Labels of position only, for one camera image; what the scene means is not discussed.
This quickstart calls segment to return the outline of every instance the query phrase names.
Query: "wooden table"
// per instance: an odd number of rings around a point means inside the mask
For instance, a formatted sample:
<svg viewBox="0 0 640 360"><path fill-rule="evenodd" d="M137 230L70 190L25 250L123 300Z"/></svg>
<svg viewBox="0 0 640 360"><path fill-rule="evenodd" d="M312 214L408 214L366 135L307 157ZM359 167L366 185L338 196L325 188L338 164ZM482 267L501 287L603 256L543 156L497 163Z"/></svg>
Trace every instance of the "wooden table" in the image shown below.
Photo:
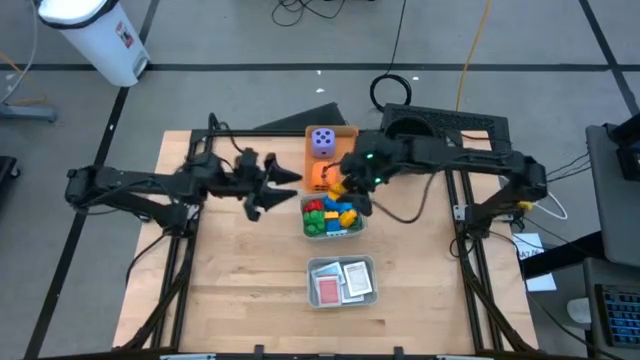
<svg viewBox="0 0 640 360"><path fill-rule="evenodd" d="M171 173L184 161L189 135L165 133L156 172ZM302 137L240 137L237 142L261 156L275 152L283 167L303 172ZM472 141L465 146L488 144ZM229 160L237 155L227 138L216 139L214 149ZM425 212L416 223L403 225L374 211L360 238L322 244L302 235L296 198L253 223L246 219L241 202L210 197L200 220L180 351L251 353L254 345L263 344L269 353L389 354L394 346L403 346L407 354L472 354L460 266L448 250L454 238L448 193L444 175L436 176ZM398 215L410 217L426 181L427 176L398 176L381 186L375 197ZM478 202L498 190L495 176L471 174L471 181ZM504 224L494 224L492 230L511 236ZM157 225L143 225L137 251L159 233ZM134 268L114 345L129 340L156 305L168 244L159 245ZM513 245L499 237L484 244L498 307L523 339L536 347ZM306 298L309 259L359 254L375 259L378 303L311 308ZM477 303L485 347L490 347L486 313ZM165 324L172 324L172 316L170 309Z"/></svg>

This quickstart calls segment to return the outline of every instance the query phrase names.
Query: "foam dice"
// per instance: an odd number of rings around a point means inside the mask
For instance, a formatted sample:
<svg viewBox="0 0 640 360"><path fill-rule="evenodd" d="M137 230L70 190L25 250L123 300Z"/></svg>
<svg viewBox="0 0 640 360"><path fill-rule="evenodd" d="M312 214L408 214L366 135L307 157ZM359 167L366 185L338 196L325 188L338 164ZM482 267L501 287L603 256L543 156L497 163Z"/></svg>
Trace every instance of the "foam dice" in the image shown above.
<svg viewBox="0 0 640 360"><path fill-rule="evenodd" d="M336 154L336 133L327 128L313 130L311 153L315 158L330 158Z"/></svg>

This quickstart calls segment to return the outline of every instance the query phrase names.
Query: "card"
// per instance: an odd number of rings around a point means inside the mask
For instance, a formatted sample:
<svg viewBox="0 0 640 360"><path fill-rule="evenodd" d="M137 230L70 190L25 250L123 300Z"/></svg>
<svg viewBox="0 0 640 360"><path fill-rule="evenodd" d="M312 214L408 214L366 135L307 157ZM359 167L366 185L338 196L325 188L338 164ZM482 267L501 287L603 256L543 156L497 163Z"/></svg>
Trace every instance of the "card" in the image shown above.
<svg viewBox="0 0 640 360"><path fill-rule="evenodd" d="M342 267L340 266L339 262L334 262L321 268L315 269L311 271L311 275L313 275L314 278L322 275L337 275L340 280L340 284L342 285L345 283L344 273L342 272Z"/></svg>
<svg viewBox="0 0 640 360"><path fill-rule="evenodd" d="M321 276L316 279L320 306L340 305L340 285L337 276Z"/></svg>
<svg viewBox="0 0 640 360"><path fill-rule="evenodd" d="M364 295L351 296L347 284L340 285L340 296L343 304L364 301Z"/></svg>
<svg viewBox="0 0 640 360"><path fill-rule="evenodd" d="M369 280L369 273L367 272L367 264L364 261L345 265L344 275L349 287L349 294L352 297L368 294L373 291L371 280Z"/></svg>

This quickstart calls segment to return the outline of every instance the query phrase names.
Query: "black keyboard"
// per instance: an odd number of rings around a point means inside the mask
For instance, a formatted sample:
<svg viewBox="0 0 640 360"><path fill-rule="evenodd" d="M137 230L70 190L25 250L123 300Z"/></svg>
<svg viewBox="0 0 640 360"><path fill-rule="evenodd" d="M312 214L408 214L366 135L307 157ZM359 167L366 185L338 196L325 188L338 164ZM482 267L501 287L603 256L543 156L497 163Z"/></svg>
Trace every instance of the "black keyboard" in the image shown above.
<svg viewBox="0 0 640 360"><path fill-rule="evenodd" d="M640 349L640 288L596 285L596 299L607 343Z"/></svg>

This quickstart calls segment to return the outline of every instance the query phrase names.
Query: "trash can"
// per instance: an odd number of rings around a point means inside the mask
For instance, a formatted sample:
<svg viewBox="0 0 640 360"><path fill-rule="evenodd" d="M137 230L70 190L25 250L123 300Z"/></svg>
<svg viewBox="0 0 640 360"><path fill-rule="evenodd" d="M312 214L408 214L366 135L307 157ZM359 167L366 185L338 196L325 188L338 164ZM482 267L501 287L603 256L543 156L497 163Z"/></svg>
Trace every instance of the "trash can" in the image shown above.
<svg viewBox="0 0 640 360"><path fill-rule="evenodd" d="M113 85L135 85L149 63L118 0L43 0L38 14Z"/></svg>

